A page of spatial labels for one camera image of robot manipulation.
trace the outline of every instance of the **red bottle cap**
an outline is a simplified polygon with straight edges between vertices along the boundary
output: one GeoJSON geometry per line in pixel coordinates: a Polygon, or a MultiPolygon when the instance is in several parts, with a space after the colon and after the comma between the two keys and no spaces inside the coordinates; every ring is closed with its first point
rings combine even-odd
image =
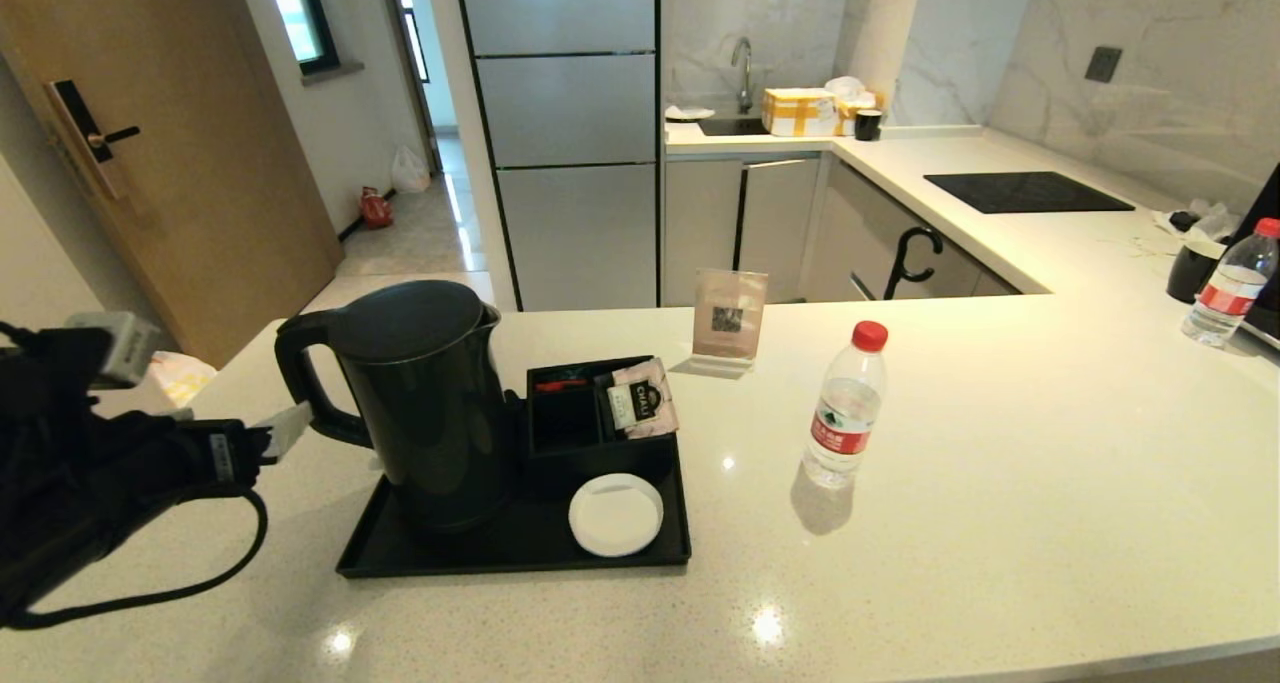
{"type": "Polygon", "coordinates": [[[879,352],[887,340],[888,329],[874,320],[863,320],[858,326],[854,326],[854,347],[859,350],[879,352]]]}
{"type": "Polygon", "coordinates": [[[1267,238],[1280,238],[1280,217],[1263,217],[1253,228],[1253,233],[1267,238]]]}

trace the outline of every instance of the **black cooktop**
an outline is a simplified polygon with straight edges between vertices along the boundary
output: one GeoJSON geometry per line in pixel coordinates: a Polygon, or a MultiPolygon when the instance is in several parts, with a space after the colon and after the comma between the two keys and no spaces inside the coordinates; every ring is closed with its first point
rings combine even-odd
{"type": "Polygon", "coordinates": [[[1060,214],[1078,210],[1133,210],[1103,192],[1051,171],[959,173],[924,177],[983,214],[1060,214]]]}

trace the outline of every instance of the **plastic bottle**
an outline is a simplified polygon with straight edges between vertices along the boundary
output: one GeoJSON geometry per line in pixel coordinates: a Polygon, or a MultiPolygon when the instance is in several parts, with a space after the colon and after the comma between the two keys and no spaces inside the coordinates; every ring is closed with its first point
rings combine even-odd
{"type": "Polygon", "coordinates": [[[1280,217],[1263,217],[1253,235],[1238,242],[1222,255],[1212,276],[1196,298],[1196,304],[1183,320],[1183,333],[1207,347],[1224,347],[1240,326],[1276,272],[1280,262],[1280,217]]]}
{"type": "Polygon", "coordinates": [[[881,350],[887,340],[887,329],[863,320],[852,344],[827,368],[804,454],[805,473],[819,486],[841,489],[854,481],[884,399],[888,376],[881,350]]]}

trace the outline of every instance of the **black kettle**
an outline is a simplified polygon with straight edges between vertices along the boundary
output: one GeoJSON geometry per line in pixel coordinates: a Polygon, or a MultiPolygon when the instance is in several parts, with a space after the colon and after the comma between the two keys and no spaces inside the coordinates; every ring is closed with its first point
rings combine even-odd
{"type": "Polygon", "coordinates": [[[378,451],[408,524],[465,531],[495,514],[517,478],[515,423],[489,352],[500,318],[460,283],[401,283],[289,318],[275,361],[293,400],[311,402],[316,432],[378,451]],[[314,345],[337,354],[360,417],[329,402],[314,345]]]}

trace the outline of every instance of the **refrigerator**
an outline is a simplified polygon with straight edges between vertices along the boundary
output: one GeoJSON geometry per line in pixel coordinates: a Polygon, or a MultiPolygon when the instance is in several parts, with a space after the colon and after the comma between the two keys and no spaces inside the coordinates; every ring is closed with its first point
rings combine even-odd
{"type": "Polygon", "coordinates": [[[658,303],[657,0],[461,0],[521,310],[658,303]]]}

